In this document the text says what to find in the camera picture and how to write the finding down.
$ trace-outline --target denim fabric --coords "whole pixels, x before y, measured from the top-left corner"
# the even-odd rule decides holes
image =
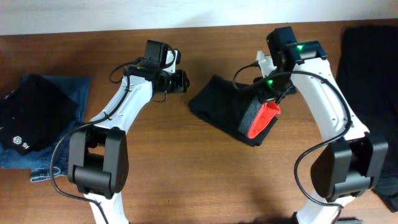
[[[27,77],[28,75],[24,75],[21,83],[26,81]],[[68,128],[63,131],[51,146],[41,151],[32,151],[21,156],[15,150],[4,150],[0,144],[0,167],[3,169],[32,169],[30,178],[31,182],[49,179],[49,166],[53,150],[62,136],[71,131],[75,126],[79,126],[80,123],[84,122],[88,91],[90,89],[90,77],[44,77],[63,91],[71,100],[79,104],[79,107],[75,112],[76,120],[69,124]],[[67,138],[60,146],[57,161],[54,165],[55,176],[67,174],[68,154],[69,138]]]

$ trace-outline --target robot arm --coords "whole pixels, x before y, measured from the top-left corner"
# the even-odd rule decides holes
[[[307,102],[322,139],[326,141],[341,134],[349,119],[336,93],[313,76],[294,73],[310,72],[327,79],[343,97],[319,42],[297,43],[292,28],[283,27],[269,34],[267,43],[271,57],[257,53],[262,77],[270,78],[272,72],[291,72],[290,78],[274,79],[272,90],[283,92],[286,86],[295,86]],[[352,121],[350,129],[341,139],[329,143],[311,168],[315,188],[311,196],[319,202],[345,206],[367,189],[375,187],[387,153],[385,140],[370,135],[369,129],[349,106],[348,110]],[[333,223],[338,215],[338,207],[325,207],[308,200],[303,209],[295,213],[293,220],[299,224]]]
[[[90,202],[96,223],[128,223],[123,211],[121,191],[129,172],[126,134],[138,112],[155,93],[183,93],[189,80],[176,70],[180,52],[167,44],[148,40],[140,66],[131,65],[121,86],[105,108],[90,122],[103,120],[90,129],[75,132],[70,138],[68,179]],[[104,155],[88,148],[105,146]]]

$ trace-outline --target black fabric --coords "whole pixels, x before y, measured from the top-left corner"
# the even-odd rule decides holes
[[[374,189],[398,209],[398,27],[365,26],[343,35],[337,84],[358,118],[389,145]]]
[[[77,107],[50,81],[31,75],[0,100],[0,142],[21,154],[44,149],[74,120]]]
[[[237,83],[242,88],[245,84]],[[202,91],[189,102],[191,112],[198,118],[224,131],[235,139],[250,146],[260,146],[271,127],[277,121],[273,118],[267,128],[254,139],[239,132],[239,125],[245,112],[256,97],[255,91],[236,91],[230,81],[213,76]]]

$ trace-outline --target wood grain surface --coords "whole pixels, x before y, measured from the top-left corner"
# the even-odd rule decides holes
[[[268,53],[266,36],[292,26],[297,40],[319,40],[336,75],[345,28],[394,24],[397,20],[270,24],[256,26],[125,30],[0,37],[0,89],[4,95],[26,73],[90,76],[86,121],[102,110],[119,88],[108,81],[117,65],[143,55],[146,40],[166,42],[182,53],[180,69],[191,87],[147,104],[128,135],[129,176],[123,189],[124,212],[131,223],[237,223],[262,217],[290,217],[307,201],[293,176],[301,152],[321,141],[301,94],[287,97],[282,114],[260,147],[249,147],[189,112],[188,101],[213,74],[233,73]],[[243,71],[250,83],[258,69]],[[319,152],[304,159],[299,173],[312,191],[309,168]],[[94,223],[88,203],[62,197],[49,181],[30,183],[29,170],[0,170],[0,223]],[[59,186],[74,194],[66,177]],[[371,191],[343,210],[343,217],[366,223],[397,223]]]

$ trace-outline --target black cable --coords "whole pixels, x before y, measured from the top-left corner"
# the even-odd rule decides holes
[[[246,86],[244,88],[238,88],[235,84],[235,78],[236,75],[238,73],[235,74],[234,78],[233,78],[233,86],[235,87],[235,89],[239,90],[239,91],[248,91],[248,90],[253,90],[254,88],[258,88],[261,84],[265,83],[268,80],[271,80],[275,77],[280,77],[280,76],[284,76],[284,75],[292,75],[292,74],[298,74],[298,75],[308,75],[311,77],[315,77],[317,79],[319,79],[322,83],[328,85],[336,94],[336,96],[339,98],[341,104],[343,105],[343,108],[346,112],[346,116],[347,116],[347,123],[345,124],[345,129],[342,133],[338,134],[337,136],[323,141],[320,144],[317,144],[316,146],[311,147],[310,149],[306,150],[305,152],[303,152],[296,160],[295,164],[294,164],[294,178],[296,180],[296,184],[298,186],[298,188],[301,190],[301,192],[304,194],[304,196],[306,196],[306,198],[308,198],[310,201],[312,201],[315,204],[321,205],[321,206],[326,206],[326,207],[339,207],[339,208],[344,208],[344,206],[338,204],[338,203],[323,203],[318,201],[317,199],[311,197],[303,188],[303,186],[300,183],[299,180],[299,175],[298,175],[298,167],[300,164],[300,161],[309,153],[315,151],[316,149],[326,146],[327,144],[334,142],[336,140],[338,140],[339,138],[342,138],[350,129],[351,125],[352,125],[352,120],[351,120],[351,113],[349,112],[349,108],[347,105],[347,102],[345,101],[343,95],[341,95],[341,93],[337,90],[337,88],[335,86],[333,86],[329,80],[327,80],[326,78],[323,78],[317,74],[311,73],[311,72],[304,72],[304,71],[291,71],[291,72],[277,72],[277,73],[273,73],[272,75],[269,75],[268,77],[265,77],[255,83],[253,83],[252,85]]]
[[[143,57],[139,57],[139,58],[135,59],[135,60],[132,61],[132,62],[124,63],[124,64],[122,64],[122,65],[117,66],[117,67],[116,67],[114,70],[112,70],[112,72],[109,74],[109,81],[110,81],[111,83],[114,83],[114,84],[121,83],[124,76],[121,77],[118,81],[113,81],[113,80],[112,80],[112,75],[113,75],[113,73],[116,72],[119,68],[122,68],[122,67],[124,67],[124,66],[126,66],[126,65],[137,65],[142,59],[143,59]]]
[[[340,215],[341,215],[341,211],[342,211],[342,208],[338,208],[338,213],[337,213],[337,216],[331,221],[331,224],[335,224],[337,221],[338,221],[338,218],[340,217]]]
[[[164,94],[164,99],[163,100],[151,100],[151,101],[156,102],[156,103],[163,103],[163,102],[166,101],[166,99],[167,99],[167,93]]]
[[[251,63],[250,65],[246,65],[246,66],[241,67],[241,68],[235,73],[234,78],[232,79],[232,85],[235,87],[235,89],[240,90],[240,89],[236,86],[236,83],[235,83],[235,79],[236,79],[236,77],[238,76],[239,72],[241,72],[242,70],[244,70],[244,69],[246,69],[246,68],[258,67],[258,66],[259,66],[259,62],[258,62],[258,61],[255,61],[255,62]]]
[[[102,207],[101,207],[101,204],[100,204],[99,202],[97,202],[97,201],[95,201],[95,200],[92,200],[92,199],[88,199],[88,198],[84,198],[84,197],[80,197],[80,196],[68,194],[68,193],[62,191],[61,189],[59,189],[57,183],[55,183],[55,177],[54,177],[54,173],[53,173],[53,167],[54,167],[54,163],[55,163],[55,156],[57,155],[57,152],[58,152],[58,150],[59,150],[59,147],[60,147],[61,143],[65,140],[66,137],[71,136],[73,133],[75,133],[75,132],[77,132],[77,131],[81,131],[81,130],[83,130],[83,129],[86,129],[86,128],[88,128],[88,127],[91,127],[91,126],[94,125],[94,124],[98,124],[98,123],[100,123],[100,122],[106,121],[106,120],[109,119],[113,114],[115,114],[115,112],[119,109],[119,107],[122,105],[124,99],[126,99],[127,94],[129,93],[130,78],[129,78],[129,75],[128,75],[128,69],[127,69],[127,67],[124,67],[124,75],[123,75],[123,76],[127,76],[127,86],[126,86],[126,89],[125,89],[125,91],[124,91],[124,94],[123,94],[122,98],[120,99],[120,101],[119,101],[119,103],[116,105],[116,107],[115,107],[109,114],[105,114],[105,116],[104,116],[103,118],[101,118],[101,119],[99,119],[99,120],[96,120],[96,121],[91,121],[91,122],[89,122],[89,123],[83,124],[83,125],[81,125],[81,126],[75,128],[74,130],[70,131],[70,132],[67,133],[66,135],[64,135],[64,136],[61,138],[61,140],[58,142],[58,144],[55,146],[55,149],[54,149],[54,152],[53,152],[53,154],[52,154],[52,156],[51,156],[51,161],[50,161],[50,180],[51,180],[51,183],[52,183],[54,189],[55,189],[58,193],[60,193],[61,195],[63,195],[63,196],[66,196],[66,197],[69,197],[69,198],[73,198],[73,199],[77,199],[77,200],[82,200],[82,201],[85,201],[85,202],[91,202],[91,203],[95,204],[95,205],[98,207],[99,211],[101,212],[101,214],[102,214],[102,216],[103,216],[103,218],[104,218],[105,223],[107,223],[107,224],[108,224],[108,220],[106,219],[106,215],[105,215],[105,213],[104,213],[104,211],[103,211],[103,209],[102,209]]]
[[[293,88],[293,85],[287,87],[287,89],[283,92],[283,94],[281,94],[281,96],[275,101],[276,104],[279,104],[279,103],[283,100],[283,98],[286,96],[287,92],[288,92],[291,88]]]

